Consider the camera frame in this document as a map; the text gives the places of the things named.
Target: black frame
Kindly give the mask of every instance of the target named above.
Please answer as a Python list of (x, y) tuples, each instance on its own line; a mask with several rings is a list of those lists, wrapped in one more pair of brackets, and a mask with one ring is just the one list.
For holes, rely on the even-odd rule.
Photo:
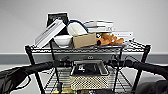
[[(53, 60), (55, 60), (54, 53), (57, 53), (57, 52), (60, 52), (60, 53), (75, 53), (75, 52), (94, 53), (94, 52), (101, 52), (102, 53), (103, 51), (114, 52), (114, 50), (120, 52), (119, 57), (118, 57), (119, 60), (122, 57), (122, 52), (143, 52), (141, 62), (145, 63), (146, 58), (147, 58), (148, 53), (150, 52), (150, 48), (151, 48), (150, 45), (143, 45), (143, 44), (140, 44), (140, 43), (137, 43), (137, 42), (134, 42), (134, 41), (130, 41), (130, 43), (131, 43), (130, 48), (126, 48), (126, 49), (121, 47), (121, 48), (116, 48), (116, 49), (100, 49), (100, 50), (96, 49), (96, 50), (91, 50), (91, 51), (89, 49), (67, 49), (69, 51), (66, 51), (66, 49), (63, 49), (63, 50), (53, 49), (52, 42), (53, 42), (53, 39), (49, 42), (50, 49), (39, 49), (39, 48), (36, 48), (35, 46), (29, 46), (29, 45), (25, 46), (26, 53), (27, 53), (27, 55), (29, 57), (29, 60), (30, 60), (32, 65), (35, 64), (34, 57), (33, 57), (32, 53), (51, 53)], [(134, 85), (133, 85), (133, 88), (132, 88), (132, 91), (131, 91), (131, 93), (133, 93), (133, 94), (135, 94), (135, 90), (136, 90), (136, 87), (138, 85), (138, 82), (139, 82), (139, 79), (140, 79), (140, 76), (141, 76), (141, 72), (142, 72), (142, 70), (138, 70), (138, 72), (137, 72), (137, 76), (135, 78)], [(113, 92), (115, 92), (118, 73), (119, 73), (119, 67), (117, 67), (117, 69), (116, 69)], [(57, 82), (61, 83), (61, 82), (59, 82), (59, 75), (58, 75), (57, 68), (55, 68), (55, 74), (57, 76)], [(39, 77), (39, 74), (35, 73), (35, 76), (36, 76), (36, 80), (38, 82), (41, 94), (45, 94), (45, 91), (44, 91), (43, 86), (41, 84), (41, 79)]]

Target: metal shelving unit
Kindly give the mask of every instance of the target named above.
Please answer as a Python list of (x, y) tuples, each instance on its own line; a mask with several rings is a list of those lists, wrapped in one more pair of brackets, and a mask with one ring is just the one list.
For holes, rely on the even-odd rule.
[[(121, 59), (123, 52), (142, 52), (142, 59), (141, 62), (145, 63), (145, 60), (147, 58), (147, 55), (150, 51), (150, 45), (143, 45), (135, 41), (128, 41), (125, 42), (125, 46), (113, 46), (113, 48), (98, 48), (97, 46), (90, 46), (85, 48), (79, 48), (79, 49), (73, 49), (67, 48), (67, 49), (59, 49), (53, 47), (53, 40), (50, 41), (49, 48), (42, 48), (39, 49), (35, 46), (25, 46), (25, 50), (29, 56), (31, 64), (35, 64), (33, 54), (35, 53), (51, 53), (53, 60), (55, 60), (55, 53), (67, 53), (67, 54), (83, 54), (83, 53), (89, 53), (89, 54), (112, 54), (113, 52), (119, 52), (119, 59)], [(137, 87), (139, 78), (141, 76), (142, 70), (138, 70), (134, 85), (132, 86), (129, 81), (127, 80), (126, 76), (123, 75), (123, 73), (119, 70), (119, 67), (116, 69), (108, 68), (110, 72), (109, 77), (109, 88), (111, 88), (115, 93), (117, 94), (124, 94), (126, 92), (135, 93), (135, 89)], [(70, 74), (71, 68), (67, 69), (60, 69), (55, 68), (55, 71), (53, 71), (48, 83), (45, 87), (42, 86), (40, 77), (38, 73), (35, 74), (39, 88), (41, 90), (41, 94), (45, 93), (52, 93), (57, 89), (57, 83), (63, 82), (63, 87), (70, 86), (69, 83), (69, 74)]]

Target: black wire rack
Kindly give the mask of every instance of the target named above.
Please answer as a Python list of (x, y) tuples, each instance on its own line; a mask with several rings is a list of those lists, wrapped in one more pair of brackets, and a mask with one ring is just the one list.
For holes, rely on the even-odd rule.
[[(98, 46), (88, 46), (84, 48), (75, 49), (73, 46), (60, 49), (58, 47), (53, 48), (54, 53), (111, 53), (111, 52), (144, 52), (145, 45), (135, 42), (133, 40), (126, 41), (124, 45), (114, 45), (112, 47), (101, 48)], [(36, 46), (31, 46), (32, 53), (51, 53), (50, 48), (38, 48)]]
[[(115, 69), (111, 67), (108, 67), (108, 70), (110, 74), (109, 74), (109, 81), (108, 81), (107, 89), (112, 89), (115, 83), (116, 71)], [(63, 83), (63, 88), (70, 87), (70, 78), (69, 78), (70, 72), (71, 72), (71, 68), (58, 68), (59, 79), (60, 79), (60, 82)], [(57, 84), (58, 84), (57, 78), (56, 78), (55, 73), (53, 72), (47, 84), (44, 87), (45, 93), (52, 94), (54, 91), (57, 90)], [(125, 94), (125, 93), (130, 92), (131, 89), (132, 89), (132, 85), (127, 80), (127, 78), (124, 76), (122, 71), (119, 71), (117, 82), (116, 82), (116, 87), (115, 87), (115, 93)]]
[[(113, 52), (120, 52), (120, 56), (122, 55), (122, 52), (143, 52), (141, 62), (145, 62), (146, 57), (150, 51), (150, 45), (143, 45), (141, 43), (135, 42), (134, 40), (130, 40), (127, 42), (124, 42), (124, 45), (114, 45), (112, 48), (98, 48), (98, 46), (89, 46), (79, 49), (74, 49), (73, 46), (66, 48), (66, 49), (60, 49), (57, 47), (53, 47), (54, 42), (50, 42), (50, 47), (45, 48), (38, 48), (36, 46), (26, 46), (26, 52), (29, 56), (29, 59), (32, 64), (34, 64), (34, 59), (32, 56), (32, 53), (52, 53), (53, 59), (55, 60), (54, 53), (73, 53), (73, 54), (85, 54), (85, 53), (91, 53), (91, 54), (97, 54), (97, 53), (106, 53), (106, 54), (112, 54)], [(60, 82), (63, 82), (63, 87), (70, 87), (70, 75), (71, 68), (64, 68), (60, 69), (58, 68), (58, 76), (56, 75), (55, 71), (53, 71), (49, 81), (44, 87), (46, 94), (52, 94), (55, 90), (57, 90), (57, 77), (59, 77)], [(109, 68), (110, 76), (109, 76), (109, 88), (115, 90), (116, 94), (125, 94), (128, 92), (134, 92), (136, 89), (136, 86), (139, 81), (139, 77), (141, 75), (141, 71), (138, 71), (137, 76), (135, 78), (134, 85), (132, 86), (127, 78), (124, 76), (121, 70), (112, 69)]]

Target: wire shelf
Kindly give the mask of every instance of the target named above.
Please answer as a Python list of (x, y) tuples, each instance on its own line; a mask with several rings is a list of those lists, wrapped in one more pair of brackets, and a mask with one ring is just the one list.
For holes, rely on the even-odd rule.
[[(127, 41), (125, 46), (113, 46), (112, 48), (97, 48), (95, 46), (89, 46), (84, 48), (75, 49), (73, 47), (60, 49), (58, 47), (53, 48), (54, 53), (111, 53), (111, 52), (144, 52), (145, 45), (135, 41)], [(31, 46), (32, 53), (51, 53), (50, 48), (38, 48)]]
[[(108, 67), (108, 70), (110, 72), (109, 74), (109, 85), (108, 89), (113, 89), (114, 83), (115, 83), (115, 69), (112, 69), (111, 67)], [(59, 79), (60, 82), (63, 83), (64, 87), (70, 87), (70, 75), (71, 68), (58, 68), (59, 73)], [(55, 73), (53, 72), (49, 81), (47, 82), (46, 86), (44, 87), (46, 94), (52, 94), (54, 91), (57, 90), (57, 78)], [(126, 79), (126, 77), (123, 75), (121, 71), (119, 71), (116, 87), (115, 87), (115, 93), (116, 94), (125, 94), (127, 92), (130, 92), (132, 89), (132, 85), (130, 82)]]

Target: white bowl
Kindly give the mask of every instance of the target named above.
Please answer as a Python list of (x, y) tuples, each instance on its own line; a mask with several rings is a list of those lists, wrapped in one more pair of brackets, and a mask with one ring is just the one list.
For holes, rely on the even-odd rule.
[(58, 35), (54, 37), (54, 41), (60, 48), (67, 48), (69, 47), (71, 41), (72, 41), (72, 36), (70, 35)]

